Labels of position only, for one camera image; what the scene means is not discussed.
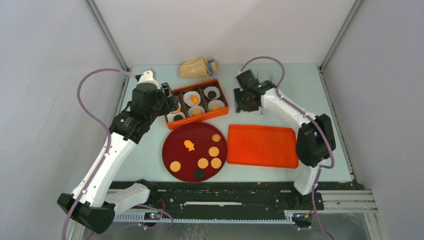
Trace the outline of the orange box lid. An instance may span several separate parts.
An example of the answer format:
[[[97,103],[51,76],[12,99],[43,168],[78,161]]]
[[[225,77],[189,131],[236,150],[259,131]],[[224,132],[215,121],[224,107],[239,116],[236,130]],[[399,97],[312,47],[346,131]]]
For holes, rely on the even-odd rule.
[[[296,169],[296,134],[288,127],[232,124],[227,162],[233,165]]]

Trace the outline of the orange compartment cookie box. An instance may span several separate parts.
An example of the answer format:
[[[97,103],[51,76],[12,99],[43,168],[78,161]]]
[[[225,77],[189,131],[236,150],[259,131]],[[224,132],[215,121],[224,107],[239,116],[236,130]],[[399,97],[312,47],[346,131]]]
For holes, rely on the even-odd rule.
[[[165,116],[168,129],[201,122],[229,113],[229,104],[218,79],[206,80],[174,89],[178,108]]]

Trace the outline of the dark red round plate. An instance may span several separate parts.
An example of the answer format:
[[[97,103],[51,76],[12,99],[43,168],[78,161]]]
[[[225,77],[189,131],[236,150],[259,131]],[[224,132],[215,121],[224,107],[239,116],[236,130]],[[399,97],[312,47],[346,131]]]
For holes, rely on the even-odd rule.
[[[221,140],[214,142],[212,136],[219,134]],[[194,143],[195,150],[188,151],[184,141]],[[162,162],[166,170],[176,179],[198,183],[217,175],[226,164],[228,146],[225,136],[215,126],[205,122],[183,124],[166,137],[162,147]],[[198,181],[194,172],[202,169],[203,180]]]

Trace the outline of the metal serving tongs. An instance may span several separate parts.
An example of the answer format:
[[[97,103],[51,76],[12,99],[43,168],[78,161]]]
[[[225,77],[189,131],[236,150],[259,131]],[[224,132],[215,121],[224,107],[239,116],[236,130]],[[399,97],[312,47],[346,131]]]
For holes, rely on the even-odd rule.
[[[271,83],[273,82],[273,77],[274,77],[274,73],[273,72],[269,72],[268,77],[265,79],[266,81],[270,81]],[[265,108],[264,106],[261,104],[261,106],[259,107],[259,115],[263,116],[265,113]]]

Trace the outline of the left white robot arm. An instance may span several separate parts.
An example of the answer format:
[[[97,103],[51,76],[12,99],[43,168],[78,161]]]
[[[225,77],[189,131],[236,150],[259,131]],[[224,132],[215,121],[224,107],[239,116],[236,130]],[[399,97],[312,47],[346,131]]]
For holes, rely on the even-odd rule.
[[[135,181],[127,188],[108,190],[129,153],[140,142],[157,117],[178,108],[178,99],[168,83],[139,83],[132,100],[116,115],[97,159],[72,193],[62,193],[57,203],[71,219],[96,234],[104,233],[116,215],[142,204],[153,208],[158,202],[157,186],[147,180]]]

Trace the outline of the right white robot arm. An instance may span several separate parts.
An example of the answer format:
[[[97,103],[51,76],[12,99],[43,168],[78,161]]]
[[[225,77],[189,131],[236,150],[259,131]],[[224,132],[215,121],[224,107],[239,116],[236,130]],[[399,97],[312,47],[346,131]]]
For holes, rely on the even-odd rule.
[[[234,89],[238,112],[269,110],[295,131],[299,170],[290,201],[295,208],[304,209],[311,202],[310,193],[317,186],[325,162],[331,160],[330,169],[335,164],[333,151],[336,142],[331,118],[300,108],[271,81],[259,82],[251,70],[242,71],[235,78],[240,85]]]

